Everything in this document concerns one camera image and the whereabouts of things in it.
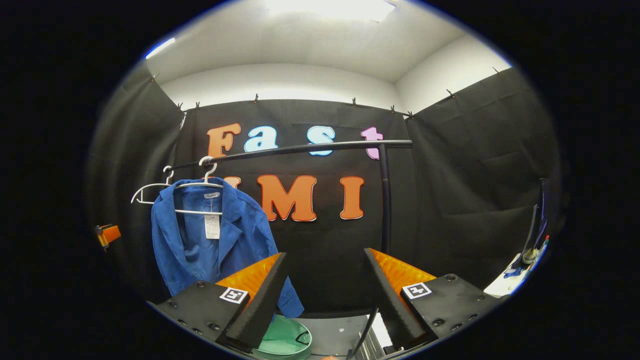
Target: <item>jacket collar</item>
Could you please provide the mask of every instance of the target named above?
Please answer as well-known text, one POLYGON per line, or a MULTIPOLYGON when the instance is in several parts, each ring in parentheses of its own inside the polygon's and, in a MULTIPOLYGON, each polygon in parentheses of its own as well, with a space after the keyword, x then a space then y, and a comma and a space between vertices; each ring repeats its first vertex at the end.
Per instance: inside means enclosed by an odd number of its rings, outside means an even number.
MULTIPOLYGON (((201 183, 203 179, 185 179, 178 180, 171 186, 160 191, 160 195, 154 204, 154 210, 157 214, 162 216, 162 221, 158 221, 158 225, 164 235, 164 240, 169 245, 169 248, 173 252, 173 255, 178 262, 189 271, 189 265, 187 264, 184 256, 184 248, 182 244, 182 237, 180 235, 180 229, 178 227, 178 220, 175 212, 175 201, 173 196, 175 189, 178 185, 188 183, 201 183)), ((238 238, 243 231, 238 228, 234 222, 238 221, 242 217, 242 209, 240 208, 241 201, 238 201, 237 190, 234 189, 231 184, 220 179, 219 177, 210 177, 209 182, 212 184, 221 184, 222 188, 222 217, 220 219, 220 242, 218 244, 218 271, 220 272, 220 266, 227 254, 231 251, 236 244, 238 238)))

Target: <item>black curtain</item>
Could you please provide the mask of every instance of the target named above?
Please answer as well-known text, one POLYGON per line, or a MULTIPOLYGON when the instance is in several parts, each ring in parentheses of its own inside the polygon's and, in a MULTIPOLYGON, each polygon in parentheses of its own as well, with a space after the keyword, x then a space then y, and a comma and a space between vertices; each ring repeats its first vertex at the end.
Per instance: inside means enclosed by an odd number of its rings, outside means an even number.
POLYGON ((519 253, 549 179, 550 228, 560 194, 553 121, 521 72, 511 68, 408 119, 420 221, 416 264, 485 288, 519 253))
MULTIPOLYGON (((277 131, 279 147, 306 145, 312 126, 329 126, 335 131, 334 142, 362 141, 361 132, 376 127, 386 140, 407 140, 401 115, 390 110, 352 106, 339 102, 304 100, 267 100, 232 102, 189 110, 180 132, 175 164, 198 161, 207 155, 207 131, 238 123, 241 132, 225 154, 244 153, 249 130, 271 126, 277 131)), ((389 149, 392 184, 391 254, 413 261, 415 237, 415 174, 409 149, 389 149)), ((365 149, 333 151, 327 156, 307 152, 264 158, 229 161, 218 165, 217 177, 237 176, 238 190, 261 204, 261 175, 277 175, 289 191, 296 177, 314 176, 313 222, 295 222, 278 217, 270 222, 279 251, 292 260, 291 281, 305 306, 303 317, 351 316, 368 313, 372 306, 366 275, 363 248, 381 247, 381 185, 379 160, 372 160, 365 149), (360 207, 364 216, 343 220, 344 191, 340 179, 358 176, 364 179, 360 207)), ((199 179, 204 169, 178 169, 175 179, 199 179)))
MULTIPOLYGON (((184 114, 151 79, 141 63, 103 105, 84 192, 89 225, 120 229, 122 237, 110 244, 106 257, 121 280, 144 299, 160 302, 170 294, 151 243, 151 205, 129 202, 141 186, 164 183, 162 169, 172 161, 184 114)), ((145 192, 145 200, 155 200, 159 190, 145 192)))

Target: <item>ceiling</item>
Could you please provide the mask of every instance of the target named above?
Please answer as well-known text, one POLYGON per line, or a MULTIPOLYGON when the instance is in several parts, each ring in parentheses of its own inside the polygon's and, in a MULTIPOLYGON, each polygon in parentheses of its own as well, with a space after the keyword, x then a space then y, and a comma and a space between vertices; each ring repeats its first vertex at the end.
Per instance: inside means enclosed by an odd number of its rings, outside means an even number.
POLYGON ((380 23, 273 13, 265 0, 228 2, 168 35, 175 42, 147 64, 152 73, 159 73, 160 84, 206 70, 260 63, 330 67, 395 84, 430 54, 465 34, 420 5, 388 2, 396 8, 380 23))

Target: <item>green plastic bin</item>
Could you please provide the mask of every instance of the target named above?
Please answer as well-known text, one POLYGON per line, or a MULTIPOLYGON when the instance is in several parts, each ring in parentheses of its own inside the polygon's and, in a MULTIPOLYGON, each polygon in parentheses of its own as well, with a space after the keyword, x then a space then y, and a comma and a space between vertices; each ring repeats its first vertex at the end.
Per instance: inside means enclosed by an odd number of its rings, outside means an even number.
POLYGON ((311 354, 311 339, 304 325, 276 315, 253 354, 257 359, 304 360, 311 354))

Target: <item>vertical pole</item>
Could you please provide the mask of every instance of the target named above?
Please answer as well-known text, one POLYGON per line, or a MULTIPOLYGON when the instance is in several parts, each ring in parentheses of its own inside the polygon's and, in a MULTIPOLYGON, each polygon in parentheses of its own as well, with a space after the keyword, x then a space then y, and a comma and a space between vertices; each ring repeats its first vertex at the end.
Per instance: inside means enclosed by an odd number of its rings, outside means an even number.
POLYGON ((389 179, 389 160, 387 147, 378 147, 380 154, 380 176, 382 178, 382 252, 389 254, 391 239, 391 182, 389 179))

